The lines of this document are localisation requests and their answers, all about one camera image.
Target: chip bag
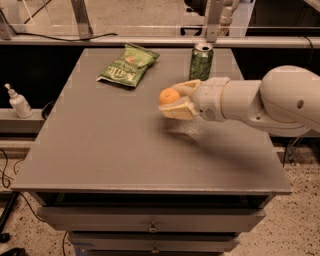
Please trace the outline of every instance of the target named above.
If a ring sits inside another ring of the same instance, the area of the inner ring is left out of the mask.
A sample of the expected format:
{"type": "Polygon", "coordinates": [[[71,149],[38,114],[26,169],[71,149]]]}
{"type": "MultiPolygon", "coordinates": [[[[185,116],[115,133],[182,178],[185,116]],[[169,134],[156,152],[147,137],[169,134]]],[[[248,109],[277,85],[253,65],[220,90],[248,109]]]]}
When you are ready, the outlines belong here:
{"type": "Polygon", "coordinates": [[[136,87],[142,76],[160,55],[143,47],[126,44],[124,54],[99,74],[97,81],[111,82],[136,87]]]}

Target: soda can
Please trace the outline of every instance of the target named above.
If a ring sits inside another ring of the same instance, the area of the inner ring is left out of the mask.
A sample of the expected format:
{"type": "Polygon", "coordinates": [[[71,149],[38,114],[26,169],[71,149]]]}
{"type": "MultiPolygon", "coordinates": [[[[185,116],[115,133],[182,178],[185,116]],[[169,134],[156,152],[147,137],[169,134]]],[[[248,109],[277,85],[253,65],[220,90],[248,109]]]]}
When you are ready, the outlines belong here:
{"type": "Polygon", "coordinates": [[[189,80],[209,78],[213,58],[213,45],[209,43],[195,44],[192,50],[189,80]]]}

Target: orange ball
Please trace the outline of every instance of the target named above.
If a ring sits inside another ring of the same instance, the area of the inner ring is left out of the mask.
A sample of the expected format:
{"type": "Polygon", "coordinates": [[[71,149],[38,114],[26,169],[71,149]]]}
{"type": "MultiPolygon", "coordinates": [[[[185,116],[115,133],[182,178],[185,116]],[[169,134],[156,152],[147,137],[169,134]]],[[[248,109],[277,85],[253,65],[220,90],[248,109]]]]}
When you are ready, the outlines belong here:
{"type": "Polygon", "coordinates": [[[170,104],[180,99],[180,94],[173,88],[167,88],[160,93],[159,105],[170,104]]]}

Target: white bottle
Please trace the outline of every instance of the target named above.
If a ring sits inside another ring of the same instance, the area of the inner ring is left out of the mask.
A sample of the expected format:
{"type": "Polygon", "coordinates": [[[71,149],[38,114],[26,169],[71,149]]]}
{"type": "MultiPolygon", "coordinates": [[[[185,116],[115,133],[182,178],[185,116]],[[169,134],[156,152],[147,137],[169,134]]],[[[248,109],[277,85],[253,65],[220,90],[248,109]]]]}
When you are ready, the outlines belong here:
{"type": "Polygon", "coordinates": [[[33,110],[27,102],[26,98],[18,94],[15,90],[10,89],[10,85],[6,84],[5,87],[8,89],[10,95],[9,103],[17,112],[20,118],[28,118],[32,116],[33,110]]]}

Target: drawer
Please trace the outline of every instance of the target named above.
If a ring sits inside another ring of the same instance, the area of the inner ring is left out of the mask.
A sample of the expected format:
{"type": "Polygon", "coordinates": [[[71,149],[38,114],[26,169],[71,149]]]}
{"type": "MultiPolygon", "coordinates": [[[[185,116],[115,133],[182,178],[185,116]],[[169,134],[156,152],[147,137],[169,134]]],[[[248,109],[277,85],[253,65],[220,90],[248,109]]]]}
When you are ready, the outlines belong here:
{"type": "MultiPolygon", "coordinates": [[[[86,256],[152,256],[144,251],[87,251],[86,256]]],[[[161,252],[159,256],[223,256],[221,252],[161,252]]]]}
{"type": "Polygon", "coordinates": [[[125,232],[249,232],[262,209],[42,207],[38,215],[56,230],[125,232]]]}
{"type": "Polygon", "coordinates": [[[230,252],[239,241],[205,234],[70,233],[70,242],[85,250],[159,252],[230,252]]]}

